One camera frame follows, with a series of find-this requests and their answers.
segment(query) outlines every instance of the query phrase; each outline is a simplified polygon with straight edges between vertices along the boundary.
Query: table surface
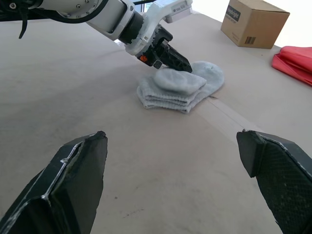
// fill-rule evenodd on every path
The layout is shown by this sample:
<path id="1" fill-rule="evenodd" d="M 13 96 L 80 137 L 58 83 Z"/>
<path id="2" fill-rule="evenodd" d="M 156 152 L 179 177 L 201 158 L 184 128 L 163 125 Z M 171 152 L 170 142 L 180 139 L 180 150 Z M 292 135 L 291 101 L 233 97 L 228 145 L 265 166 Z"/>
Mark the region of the table surface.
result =
<path id="1" fill-rule="evenodd" d="M 220 22 L 163 26 L 190 61 L 219 65 L 225 85 L 193 111 L 145 110 L 137 82 L 155 72 L 87 24 L 0 24 L 0 216 L 58 148 L 106 132 L 104 191 L 93 234 L 279 234 L 240 162 L 243 128 L 312 155 L 312 90 L 270 67 L 279 48 L 237 47 Z"/>

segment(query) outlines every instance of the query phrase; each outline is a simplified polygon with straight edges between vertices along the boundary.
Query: cardboard box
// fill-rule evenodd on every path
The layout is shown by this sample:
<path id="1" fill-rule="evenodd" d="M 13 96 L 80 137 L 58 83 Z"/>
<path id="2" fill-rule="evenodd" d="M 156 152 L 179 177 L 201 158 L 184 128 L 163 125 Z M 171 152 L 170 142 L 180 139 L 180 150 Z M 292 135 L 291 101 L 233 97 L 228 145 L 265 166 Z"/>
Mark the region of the cardboard box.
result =
<path id="1" fill-rule="evenodd" d="M 262 0 L 230 0 L 221 30 L 238 46 L 271 49 L 289 15 Z"/>

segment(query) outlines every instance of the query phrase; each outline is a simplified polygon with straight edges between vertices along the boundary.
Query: folded sock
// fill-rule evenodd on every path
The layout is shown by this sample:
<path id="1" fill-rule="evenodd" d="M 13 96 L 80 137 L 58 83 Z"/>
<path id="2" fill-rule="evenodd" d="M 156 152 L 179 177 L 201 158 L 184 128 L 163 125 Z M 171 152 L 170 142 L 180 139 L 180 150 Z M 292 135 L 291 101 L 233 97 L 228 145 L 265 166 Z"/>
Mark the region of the folded sock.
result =
<path id="1" fill-rule="evenodd" d="M 224 83 L 222 70 L 209 62 L 192 64 L 192 74 L 162 69 L 140 81 L 137 95 L 144 108 L 163 107 L 189 113 Z"/>

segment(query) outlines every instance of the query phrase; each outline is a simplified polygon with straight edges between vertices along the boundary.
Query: robot end effector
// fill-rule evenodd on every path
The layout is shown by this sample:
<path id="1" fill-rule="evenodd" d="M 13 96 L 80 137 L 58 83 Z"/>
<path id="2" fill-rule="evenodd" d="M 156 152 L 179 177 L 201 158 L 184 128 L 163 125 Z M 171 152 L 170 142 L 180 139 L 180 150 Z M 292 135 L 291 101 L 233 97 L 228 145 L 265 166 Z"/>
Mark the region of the robot end effector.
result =
<path id="1" fill-rule="evenodd" d="M 18 20 L 15 16 L 20 15 L 20 38 L 27 19 L 86 22 L 109 39 L 125 43 L 130 55 L 149 66 L 159 69 L 164 64 L 192 72 L 189 61 L 168 44 L 173 36 L 159 24 L 162 19 L 172 23 L 189 15 L 192 3 L 193 0 L 156 0 L 141 15 L 131 0 L 0 0 L 0 21 Z"/>
<path id="2" fill-rule="evenodd" d="M 189 15 L 192 3 L 193 0 L 157 0 L 141 15 L 129 0 L 110 0 L 106 9 L 87 23 L 111 40 L 125 43 L 130 55 L 149 66 L 159 69 L 164 64 L 192 72 L 189 61 L 168 44 L 173 36 L 159 24 L 162 19 L 172 23 Z M 104 23 L 108 15 L 115 23 Z"/>

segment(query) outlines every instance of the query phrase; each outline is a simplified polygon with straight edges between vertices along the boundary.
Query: black cable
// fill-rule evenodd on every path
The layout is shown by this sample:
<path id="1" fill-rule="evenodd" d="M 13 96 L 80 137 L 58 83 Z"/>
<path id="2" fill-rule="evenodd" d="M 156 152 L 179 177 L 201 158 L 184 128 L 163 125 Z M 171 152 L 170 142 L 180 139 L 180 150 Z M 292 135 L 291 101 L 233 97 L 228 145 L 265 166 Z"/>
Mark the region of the black cable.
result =
<path id="1" fill-rule="evenodd" d="M 28 8 L 27 8 L 26 4 L 22 3 L 20 5 L 19 14 L 20 14 L 20 17 L 21 17 L 21 20 L 22 20 L 21 32 L 20 32 L 20 35 L 19 35 L 19 39 L 21 39 L 24 36 L 25 32 L 26 32 L 27 23 L 28 23 Z"/>
<path id="2" fill-rule="evenodd" d="M 151 2 L 154 2 L 154 1 L 156 1 L 156 0 L 135 1 L 133 4 L 134 5 L 141 5 L 141 4 L 151 3 Z"/>
<path id="3" fill-rule="evenodd" d="M 103 0 L 98 7 L 89 15 L 79 18 L 79 19 L 68 19 L 62 17 L 60 14 L 58 14 L 56 11 L 49 11 L 49 10 L 41 10 L 41 9 L 32 9 L 35 13 L 47 17 L 49 19 L 62 22 L 62 23 L 84 23 L 91 19 L 93 19 L 95 16 L 97 16 L 106 6 L 108 0 Z"/>

